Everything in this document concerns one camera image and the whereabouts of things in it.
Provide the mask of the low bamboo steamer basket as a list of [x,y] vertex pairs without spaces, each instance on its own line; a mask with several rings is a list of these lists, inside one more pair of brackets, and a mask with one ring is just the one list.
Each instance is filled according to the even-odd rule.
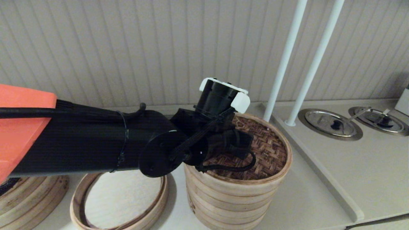
[[160,177],[162,186],[159,195],[152,205],[142,215],[134,220],[127,222],[117,228],[100,229],[91,227],[85,217],[84,204],[86,193],[94,180],[104,173],[90,173],[85,175],[77,185],[70,202],[70,218],[78,230],[149,230],[161,217],[169,196],[169,179],[168,176]]

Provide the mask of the white container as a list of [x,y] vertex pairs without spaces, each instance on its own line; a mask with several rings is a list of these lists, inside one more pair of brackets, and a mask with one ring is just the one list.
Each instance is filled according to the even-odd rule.
[[402,92],[399,100],[397,101],[394,109],[409,117],[409,83],[405,87],[405,89],[403,90],[403,92]]

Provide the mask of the tall bamboo steamer stack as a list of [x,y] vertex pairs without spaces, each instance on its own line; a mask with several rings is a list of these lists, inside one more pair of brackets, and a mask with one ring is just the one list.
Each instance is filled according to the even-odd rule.
[[20,177],[0,184],[0,230],[33,230],[60,204],[69,176]]

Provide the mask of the white metal pole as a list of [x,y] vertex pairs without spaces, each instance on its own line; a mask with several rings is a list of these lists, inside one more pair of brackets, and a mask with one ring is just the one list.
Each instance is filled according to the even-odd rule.
[[289,59],[294,48],[298,31],[305,13],[308,0],[298,0],[295,13],[291,22],[291,26],[288,32],[287,39],[285,41],[284,49],[282,51],[280,63],[276,72],[272,88],[270,90],[270,96],[267,101],[267,106],[263,115],[263,120],[269,122],[272,116],[272,112],[277,101],[278,93],[282,85],[282,80],[285,76],[285,71],[287,70]]
[[299,91],[299,94],[295,100],[295,104],[292,108],[292,111],[288,117],[287,120],[285,120],[285,124],[288,126],[295,126],[296,125],[296,117],[301,109],[301,106],[305,100],[305,97],[307,96],[308,90],[311,87],[311,84],[313,82],[313,79],[316,75],[316,72],[318,70],[318,67],[321,63],[321,60],[323,58],[323,55],[325,54],[326,48],[328,46],[328,43],[331,39],[331,36],[333,35],[334,28],[336,27],[336,23],[339,19],[339,15],[342,11],[343,5],[344,5],[345,0],[335,0],[333,7],[331,9],[330,15],[328,17],[328,21],[326,23],[326,26],[323,30],[320,42],[318,44],[318,47],[316,49],[316,52],[314,54],[313,60],[311,62],[311,65],[308,69],[308,72],[305,76],[305,80],[301,86],[301,89]]

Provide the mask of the bamboo steamer basket stack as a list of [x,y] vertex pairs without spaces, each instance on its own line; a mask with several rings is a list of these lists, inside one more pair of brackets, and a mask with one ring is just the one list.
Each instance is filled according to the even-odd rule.
[[252,230],[266,215],[284,180],[279,173],[261,180],[237,180],[184,166],[190,208],[212,230]]

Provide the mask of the white steamer liner cloth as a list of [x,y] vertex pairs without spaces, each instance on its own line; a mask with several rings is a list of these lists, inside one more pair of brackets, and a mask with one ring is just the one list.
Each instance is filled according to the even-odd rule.
[[147,211],[161,186],[161,178],[149,178],[139,171],[104,173],[86,193],[86,221],[100,229],[123,226]]

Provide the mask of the woven bamboo steamer lid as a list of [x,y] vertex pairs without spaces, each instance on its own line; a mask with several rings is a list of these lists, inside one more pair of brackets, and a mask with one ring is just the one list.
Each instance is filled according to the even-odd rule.
[[292,164],[289,141],[272,124],[250,114],[237,113],[233,124],[253,135],[251,152],[256,156],[255,165],[245,172],[210,170],[205,173],[185,166],[186,182],[235,196],[255,196],[277,190]]

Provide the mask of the steel pot lid black knob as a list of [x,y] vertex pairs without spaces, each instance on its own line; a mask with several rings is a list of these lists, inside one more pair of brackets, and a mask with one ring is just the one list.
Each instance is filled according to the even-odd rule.
[[403,122],[400,122],[397,118],[384,114],[382,111],[375,109],[372,111],[365,111],[356,119],[369,125],[370,127],[389,133],[402,133],[405,131],[405,125]]
[[307,111],[304,117],[314,128],[332,136],[352,137],[358,133],[346,118],[332,112],[312,110]]

